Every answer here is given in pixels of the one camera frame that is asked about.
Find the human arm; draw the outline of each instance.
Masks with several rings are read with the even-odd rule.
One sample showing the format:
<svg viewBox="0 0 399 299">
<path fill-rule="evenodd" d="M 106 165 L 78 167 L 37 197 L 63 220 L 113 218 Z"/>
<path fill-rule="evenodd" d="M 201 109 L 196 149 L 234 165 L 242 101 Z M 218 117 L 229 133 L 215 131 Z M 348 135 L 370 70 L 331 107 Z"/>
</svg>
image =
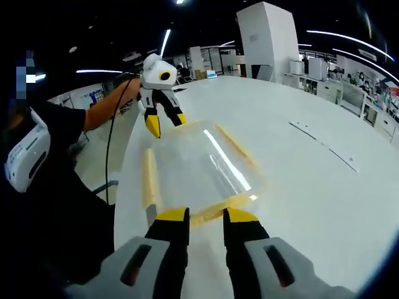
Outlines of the human arm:
<svg viewBox="0 0 399 299">
<path fill-rule="evenodd" d="M 119 98 L 125 88 L 126 90 L 120 101 L 119 107 L 126 104 L 132 98 L 137 97 L 138 91 L 140 89 L 140 79 L 133 79 L 129 84 L 128 82 L 129 81 L 124 81 L 109 95 L 86 110 L 83 131 L 96 129 L 112 117 Z"/>
</svg>

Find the ceiling light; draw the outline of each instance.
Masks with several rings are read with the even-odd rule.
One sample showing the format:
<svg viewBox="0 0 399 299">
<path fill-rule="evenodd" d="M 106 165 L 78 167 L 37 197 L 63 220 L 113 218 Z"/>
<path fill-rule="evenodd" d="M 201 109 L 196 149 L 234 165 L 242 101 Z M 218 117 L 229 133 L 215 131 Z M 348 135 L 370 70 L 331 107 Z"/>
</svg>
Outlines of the ceiling light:
<svg viewBox="0 0 399 299">
<path fill-rule="evenodd" d="M 118 73 L 121 74 L 120 70 L 77 70 L 77 73 Z"/>
<path fill-rule="evenodd" d="M 42 75 L 26 75 L 26 83 L 35 83 L 39 80 L 42 80 L 46 77 L 46 74 Z"/>
<path fill-rule="evenodd" d="M 235 42 L 235 40 L 232 40 L 231 42 L 227 42 L 227 43 L 225 43 L 225 44 L 223 44 L 223 45 L 232 44 L 233 42 Z"/>
<path fill-rule="evenodd" d="M 350 37 L 350 36 L 343 36 L 342 34 L 331 33 L 331 32 L 324 32 L 324 31 L 314 31 L 314 30 L 308 30 L 308 31 L 306 31 L 306 32 L 308 32 L 308 33 L 327 34 L 327 35 L 329 35 L 329 36 L 338 36 L 338 37 L 343 37 L 344 39 L 350 39 L 350 40 L 353 40 L 354 42 L 358 42 L 358 43 L 360 43 L 360 44 L 362 44 L 362 45 L 366 45 L 367 47 L 370 47 L 370 48 L 372 48 L 373 50 L 376 50 L 376 51 L 378 51 L 379 53 L 381 53 L 381 54 L 383 54 L 383 55 L 385 55 L 385 56 L 391 58 L 392 61 L 395 61 L 395 59 L 393 59 L 391 56 L 389 56 L 389 55 L 388 55 L 387 53 L 385 53 L 383 50 L 380 50 L 379 48 L 376 48 L 376 47 L 374 47 L 373 45 L 370 45 L 370 44 L 368 44 L 368 43 L 366 43 L 366 42 L 364 42 L 364 41 L 362 41 L 362 40 L 354 39 L 353 37 Z"/>
<path fill-rule="evenodd" d="M 44 79 L 45 77 L 46 77 L 46 74 L 36 75 L 36 76 L 35 76 L 35 80 L 36 80 L 36 81 L 42 80 L 42 79 Z"/>
<path fill-rule="evenodd" d="M 166 42 L 168 41 L 169 34 L 170 34 L 170 29 L 166 30 L 165 38 L 163 39 L 163 44 L 162 44 L 162 49 L 161 49 L 161 57 L 163 56 L 163 51 L 165 49 Z"/>
<path fill-rule="evenodd" d="M 77 47 L 72 47 L 72 48 L 69 49 L 69 53 L 73 53 L 73 52 L 75 52 L 76 50 L 77 50 Z"/>
<path fill-rule="evenodd" d="M 362 60 L 368 62 L 369 64 L 374 65 L 376 68 L 382 70 L 384 73 L 388 74 L 389 76 L 391 76 L 392 78 L 394 78 L 397 82 L 399 82 L 399 79 L 397 79 L 397 78 L 396 78 L 394 75 L 392 75 L 390 72 L 388 72 L 387 70 L 384 70 L 381 66 L 375 64 L 374 62 L 368 61 L 367 59 L 364 59 L 363 57 L 360 57 L 360 56 L 355 55 L 355 54 L 352 54 L 352 53 L 345 52 L 345 51 L 343 51 L 343 50 L 338 50 L 338 49 L 333 49 L 333 50 L 334 50 L 334 51 L 337 51 L 337 52 L 341 52 L 341 53 L 345 53 L 345 54 L 354 56 L 354 57 L 359 58 L 359 59 L 362 59 Z"/>
</svg>

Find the person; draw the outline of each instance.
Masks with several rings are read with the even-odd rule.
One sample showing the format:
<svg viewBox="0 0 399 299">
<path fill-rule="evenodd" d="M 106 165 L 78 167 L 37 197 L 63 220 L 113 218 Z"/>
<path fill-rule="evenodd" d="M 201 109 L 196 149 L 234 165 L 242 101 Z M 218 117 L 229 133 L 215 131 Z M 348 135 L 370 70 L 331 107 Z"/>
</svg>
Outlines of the person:
<svg viewBox="0 0 399 299">
<path fill-rule="evenodd" d="M 332 80 L 337 80 L 337 70 L 330 71 L 330 78 Z"/>
<path fill-rule="evenodd" d="M 304 54 L 304 58 L 302 59 L 304 63 L 304 72 L 305 74 L 309 74 L 309 59 L 306 57 L 306 53 Z"/>
<path fill-rule="evenodd" d="M 352 78 L 352 75 L 348 74 L 347 75 L 347 81 L 352 84 L 352 85 L 356 85 L 356 79 Z"/>
<path fill-rule="evenodd" d="M 26 80 L 24 75 L 17 76 L 17 81 L 21 78 Z M 50 134 L 47 158 L 25 193 L 17 192 L 2 174 L 2 191 L 6 195 L 1 201 L 2 218 L 7 217 L 10 230 L 6 243 L 9 254 L 15 257 L 11 259 L 11 269 L 19 269 L 9 272 L 14 281 L 25 278 L 33 285 L 40 277 L 41 281 L 51 280 L 50 285 L 57 286 L 85 283 L 99 273 L 101 261 L 113 253 L 115 208 L 80 180 L 67 149 L 81 132 L 93 130 L 111 118 L 124 90 L 120 106 L 135 98 L 139 89 L 140 79 L 123 82 L 88 110 L 46 101 L 29 103 L 21 96 L 26 90 L 14 92 L 3 130 L 3 163 L 10 150 L 35 126 L 30 107 L 46 123 Z M 29 91 L 27 99 L 31 100 Z"/>
<path fill-rule="evenodd" d="M 360 74 L 359 74 L 359 80 L 357 82 L 357 86 L 359 86 L 360 88 L 362 88 L 364 86 L 364 74 L 363 74 L 363 72 L 360 72 Z"/>
<path fill-rule="evenodd" d="M 381 92 L 382 92 L 382 89 L 381 89 L 380 84 L 379 84 L 379 83 L 376 83 L 376 84 L 375 84 L 375 93 L 376 93 L 377 95 L 380 95 Z"/>
<path fill-rule="evenodd" d="M 190 82 L 193 79 L 191 78 L 191 73 L 190 71 L 185 68 L 182 67 L 180 64 L 176 67 L 177 71 L 179 72 L 179 74 L 181 75 L 181 78 L 179 79 L 179 83 L 183 84 L 186 82 Z"/>
</svg>

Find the black shirt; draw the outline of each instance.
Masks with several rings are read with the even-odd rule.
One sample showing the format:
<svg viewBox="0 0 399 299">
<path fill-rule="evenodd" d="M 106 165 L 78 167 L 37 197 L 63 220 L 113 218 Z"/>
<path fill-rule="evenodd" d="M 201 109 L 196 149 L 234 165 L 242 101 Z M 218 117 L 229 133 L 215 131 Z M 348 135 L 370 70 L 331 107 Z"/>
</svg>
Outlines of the black shirt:
<svg viewBox="0 0 399 299">
<path fill-rule="evenodd" d="M 191 75 L 190 71 L 188 69 L 186 69 L 185 67 L 182 67 L 179 72 L 183 78 L 189 77 Z"/>
<path fill-rule="evenodd" d="M 302 59 L 303 63 L 304 63 L 304 73 L 305 74 L 309 74 L 309 60 L 307 57 L 304 57 Z"/>
<path fill-rule="evenodd" d="M 113 207 L 91 193 L 67 155 L 83 130 L 85 110 L 48 102 L 33 109 L 46 123 L 51 144 L 25 193 L 6 183 L 11 242 L 19 246 L 14 253 L 49 273 L 52 285 L 84 283 L 113 252 Z"/>
</svg>

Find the cardboard box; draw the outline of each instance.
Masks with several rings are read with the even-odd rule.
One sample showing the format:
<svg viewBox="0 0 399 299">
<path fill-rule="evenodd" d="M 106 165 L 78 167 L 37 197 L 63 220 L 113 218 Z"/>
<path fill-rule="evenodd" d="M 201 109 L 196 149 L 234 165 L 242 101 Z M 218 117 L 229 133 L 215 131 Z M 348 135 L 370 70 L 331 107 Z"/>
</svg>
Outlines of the cardboard box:
<svg viewBox="0 0 399 299">
<path fill-rule="evenodd" d="M 195 78 L 197 80 L 202 80 L 206 78 L 206 72 L 202 72 L 200 70 L 195 70 Z"/>
</svg>

